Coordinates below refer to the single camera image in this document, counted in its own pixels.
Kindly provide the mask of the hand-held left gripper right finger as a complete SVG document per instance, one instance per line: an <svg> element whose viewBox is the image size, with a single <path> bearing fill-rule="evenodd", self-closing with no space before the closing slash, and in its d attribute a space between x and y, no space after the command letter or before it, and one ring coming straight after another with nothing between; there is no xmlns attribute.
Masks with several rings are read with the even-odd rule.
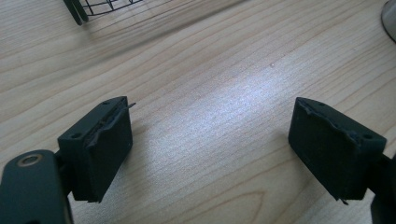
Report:
<svg viewBox="0 0 396 224"><path fill-rule="evenodd" d="M288 140L293 151L336 200L361 200L369 167L387 139L336 109L312 99L295 100Z"/></svg>

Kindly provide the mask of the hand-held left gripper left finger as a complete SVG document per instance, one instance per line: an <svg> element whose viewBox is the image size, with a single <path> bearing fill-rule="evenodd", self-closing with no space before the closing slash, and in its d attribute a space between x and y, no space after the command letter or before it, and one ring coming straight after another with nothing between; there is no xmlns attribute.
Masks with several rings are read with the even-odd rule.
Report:
<svg viewBox="0 0 396 224"><path fill-rule="evenodd" d="M103 101L58 138L58 158L71 170L69 186L77 201L101 202L131 151L128 99Z"/></svg>

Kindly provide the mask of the round metal base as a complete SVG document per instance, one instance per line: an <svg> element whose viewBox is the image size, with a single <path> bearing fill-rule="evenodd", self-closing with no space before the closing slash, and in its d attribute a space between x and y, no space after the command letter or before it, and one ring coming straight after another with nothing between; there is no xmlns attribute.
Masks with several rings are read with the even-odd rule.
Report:
<svg viewBox="0 0 396 224"><path fill-rule="evenodd" d="M381 21L386 33L396 43L396 0L388 0L383 6Z"/></svg>

